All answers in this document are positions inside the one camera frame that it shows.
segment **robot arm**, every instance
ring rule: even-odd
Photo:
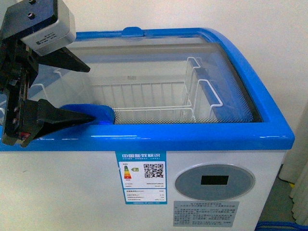
[[[65,47],[75,38],[74,16],[62,0],[23,0],[8,8],[0,30],[0,93],[7,96],[2,143],[26,147],[33,139],[94,120],[47,100],[27,99],[39,64],[90,71]]]

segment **blue cable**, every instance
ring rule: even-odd
[[[292,222],[262,221],[256,226],[256,231],[308,231],[308,226],[298,225]]]

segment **energy label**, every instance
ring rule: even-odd
[[[126,204],[167,204],[166,152],[116,152]]]

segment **screw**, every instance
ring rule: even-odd
[[[27,15],[27,17],[29,18],[29,19],[34,19],[35,18],[35,14],[33,14],[33,13],[29,13],[28,15]]]

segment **qr code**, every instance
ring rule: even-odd
[[[164,178],[163,164],[145,164],[143,167],[145,178]]]

